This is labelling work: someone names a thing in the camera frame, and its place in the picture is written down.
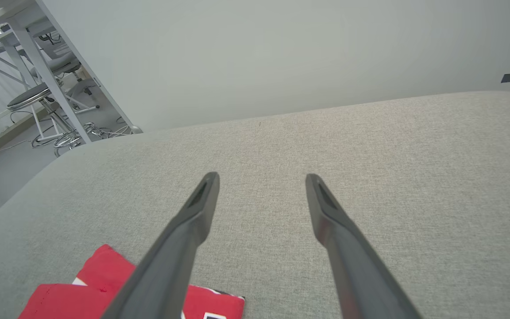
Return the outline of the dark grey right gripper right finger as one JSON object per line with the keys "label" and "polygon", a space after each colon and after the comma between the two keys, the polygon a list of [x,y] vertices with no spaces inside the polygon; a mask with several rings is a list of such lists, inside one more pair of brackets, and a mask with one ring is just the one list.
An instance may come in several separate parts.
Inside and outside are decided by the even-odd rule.
{"label": "dark grey right gripper right finger", "polygon": [[305,179],[313,232],[330,260],[344,319],[419,319],[405,291],[324,180]]}

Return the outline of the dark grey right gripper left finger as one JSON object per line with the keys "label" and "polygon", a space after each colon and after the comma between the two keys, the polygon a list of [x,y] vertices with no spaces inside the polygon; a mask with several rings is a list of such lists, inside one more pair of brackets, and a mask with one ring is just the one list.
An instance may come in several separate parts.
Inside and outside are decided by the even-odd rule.
{"label": "dark grey right gripper left finger", "polygon": [[220,176],[207,173],[145,254],[104,319],[179,319],[197,248],[210,233]]}

